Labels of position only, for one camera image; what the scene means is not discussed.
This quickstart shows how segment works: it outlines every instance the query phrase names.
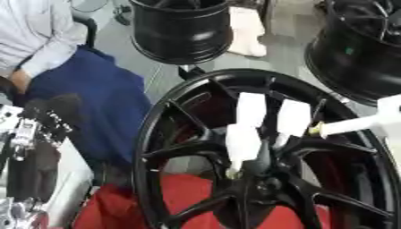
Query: rim lip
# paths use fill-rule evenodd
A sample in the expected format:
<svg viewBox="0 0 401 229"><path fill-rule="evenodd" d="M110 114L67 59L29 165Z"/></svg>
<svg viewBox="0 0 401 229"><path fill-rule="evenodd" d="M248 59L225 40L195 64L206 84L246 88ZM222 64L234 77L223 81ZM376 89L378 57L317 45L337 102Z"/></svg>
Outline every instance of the rim lip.
<svg viewBox="0 0 401 229"><path fill-rule="evenodd" d="M147 114L137 137L135 149L133 151L134 160L132 162L132 185L135 190L135 194L138 196L138 202L141 206L143 212L148 212L147 214L143 214L146 218L147 224L150 228L159 228L160 225L154 225L157 222L157 215L155 213L149 214L152 212L152 207L150 206L149 202L149 194L146 192L148 187L144 187L142 184L147 184L146 175L142 173L135 173L138 169L142 169L144 167L144 163L141 160L141 155L146 152L146 147L149 145L150 136L156 126L158 118L162 115L163 110L165 108L166 102L171 98L181 98L188 91L192 89L196 89L198 86L203 85L204 81L207 79L232 79L235 78L236 74L239 72L254 72L259 73L263 76L270 76L270 77L279 77L281 80L280 84L292 85L293 88L302 89L303 91L317 91L320 95L324 96L325 98L329 98L330 101L327 103L327 108L329 110L335 110L336 114L339 114L342 118L355 118L357 115L348 107L341 104L338 100L330 96L329 93L318 89L317 87L298 80L294 77L284 75L279 72L271 72L271 71L264 71L264 70L256 70L256 69L228 69L228 70L220 70L214 72L208 72L200 77L196 77L191 80L184 81L183 83L179 84L175 88L171 89L167 92L150 110ZM384 147L383 143L379 141L379 139L371 132L371 131L360 131L358 133L361 135L361 139L366 139L366 144L371 144L375 149L378 150L377 157L383 163L383 170L386 171L386 175L388 176L388 180L390 181L390 189L392 190L391 198L394 200L394 228L400 226L401 222L401 182L400 177L398 176L394 158L391 156L389 150Z"/></svg>
<svg viewBox="0 0 401 229"><path fill-rule="evenodd" d="M196 16L196 17L204 17L208 15L212 15L215 13L219 13L221 11L224 11L225 9L228 9L228 2L227 0L224 0L224 2L220 4L215 4L211 7L207 8L201 8L197 10L177 10L177 9L169 9L169 8L155 8L151 5L144 4L138 0L129 0L129 2L134 5L135 7L139 6L148 10L153 10L153 11L159 11L162 13L205 13L204 15Z"/></svg>
<svg viewBox="0 0 401 229"><path fill-rule="evenodd" d="M234 33L233 30L230 28L228 30L229 34L228 34L228 41L221 46L220 48L216 48L213 52L208 52L207 54L204 55L199 55L197 56L196 53L194 53L193 55L196 55L196 57L192 57L190 58L190 60L188 60L188 58L174 58L174 59L166 59L163 57L160 57L158 55L154 55L151 52L146 51L144 48L142 48L142 46L136 41L135 38L135 34L131 35L131 42L133 44L133 46L143 55L147 56L148 58L150 58L151 60L163 63L163 64L175 64L175 65L186 65L186 64L201 64L207 61L211 61L215 58L218 58L219 56L221 56L222 54L224 54L228 48L231 46L231 44L233 43L233 39L234 39Z"/></svg>
<svg viewBox="0 0 401 229"><path fill-rule="evenodd" d="M362 93L360 91L358 92L353 92L352 89L349 89L344 86L344 84L339 84L336 83L335 81L331 80L330 73L324 74L322 71L319 70L318 67L313 63L312 57L311 57L311 52L313 49L313 42L314 40L308 44L308 46L305 48L304 52L304 59L305 63L308 66L308 69L312 72L313 76L316 77L320 82L322 82L326 87L329 89L332 89L336 93L346 97L350 98L358 103L364 104L366 106L377 106L377 99L373 98L372 95L369 95L367 93Z"/></svg>
<svg viewBox="0 0 401 229"><path fill-rule="evenodd" d="M389 43L387 41L383 41L383 40L380 40L378 38L368 36L367 34L361 32L361 31L357 30L356 28L354 28L353 26L351 26L349 23L346 23L345 21L341 21L340 16L338 15L337 11L334 9L334 5L337 3L337 0L325 0L325 1L327 1L327 5L328 5L328 18L327 18L327 21L330 21L329 17L333 17L338 22L342 23L344 26L346 26L348 29L350 29L351 31L355 32L356 35L359 35L362 38L366 38L366 39L368 39L370 41L374 41L375 43L378 43L381 46L385 46L386 48L392 47L392 48L395 48L397 50L401 49L401 45L397 46L397 45L391 44L391 43Z"/></svg>

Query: shirt sleeve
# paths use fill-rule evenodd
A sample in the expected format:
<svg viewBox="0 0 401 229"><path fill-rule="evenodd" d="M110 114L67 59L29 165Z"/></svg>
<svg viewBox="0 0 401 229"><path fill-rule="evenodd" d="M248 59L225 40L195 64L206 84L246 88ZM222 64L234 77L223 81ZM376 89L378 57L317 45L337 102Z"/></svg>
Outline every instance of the shirt sleeve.
<svg viewBox="0 0 401 229"><path fill-rule="evenodd" d="M65 0L51 0L49 7L51 38L21 67L32 78L64 64L82 39L74 30L70 5Z"/></svg>

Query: white foam block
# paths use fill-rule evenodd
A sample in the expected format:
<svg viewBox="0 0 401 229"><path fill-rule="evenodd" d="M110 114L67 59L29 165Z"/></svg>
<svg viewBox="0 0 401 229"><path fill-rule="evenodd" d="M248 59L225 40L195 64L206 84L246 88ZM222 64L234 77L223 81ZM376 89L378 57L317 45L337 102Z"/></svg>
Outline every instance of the white foam block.
<svg viewBox="0 0 401 229"><path fill-rule="evenodd" d="M241 125L260 127L267 113L265 95L256 93L240 94L236 107L236 122Z"/></svg>
<svg viewBox="0 0 401 229"><path fill-rule="evenodd" d="M239 171L243 161L256 159L261 147L261 140L256 128L230 124L226 130L226 147L232 168Z"/></svg>
<svg viewBox="0 0 401 229"><path fill-rule="evenodd" d="M290 99L284 100L278 112L277 131L302 137L311 122L311 105Z"/></svg>

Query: person's hand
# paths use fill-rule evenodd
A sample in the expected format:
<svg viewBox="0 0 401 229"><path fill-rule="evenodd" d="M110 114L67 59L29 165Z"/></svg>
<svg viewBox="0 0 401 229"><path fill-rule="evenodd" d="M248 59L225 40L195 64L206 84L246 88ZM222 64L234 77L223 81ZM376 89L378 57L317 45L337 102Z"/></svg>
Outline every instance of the person's hand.
<svg viewBox="0 0 401 229"><path fill-rule="evenodd" d="M18 92L22 94L25 94L27 91L27 88L30 85L30 80L30 76L23 69L14 72L10 77L10 81L18 89Z"/></svg>

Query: person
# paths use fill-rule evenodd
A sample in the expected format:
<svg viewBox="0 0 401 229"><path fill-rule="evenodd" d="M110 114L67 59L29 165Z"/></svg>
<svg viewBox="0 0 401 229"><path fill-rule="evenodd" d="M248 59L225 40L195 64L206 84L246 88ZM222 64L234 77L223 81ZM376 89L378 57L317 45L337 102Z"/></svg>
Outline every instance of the person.
<svg viewBox="0 0 401 229"><path fill-rule="evenodd" d="M117 67L113 57L79 46L84 39L67 0L0 0L0 76L19 90L19 103L78 95L75 147L88 160L129 166L150 108L143 78Z"/></svg>

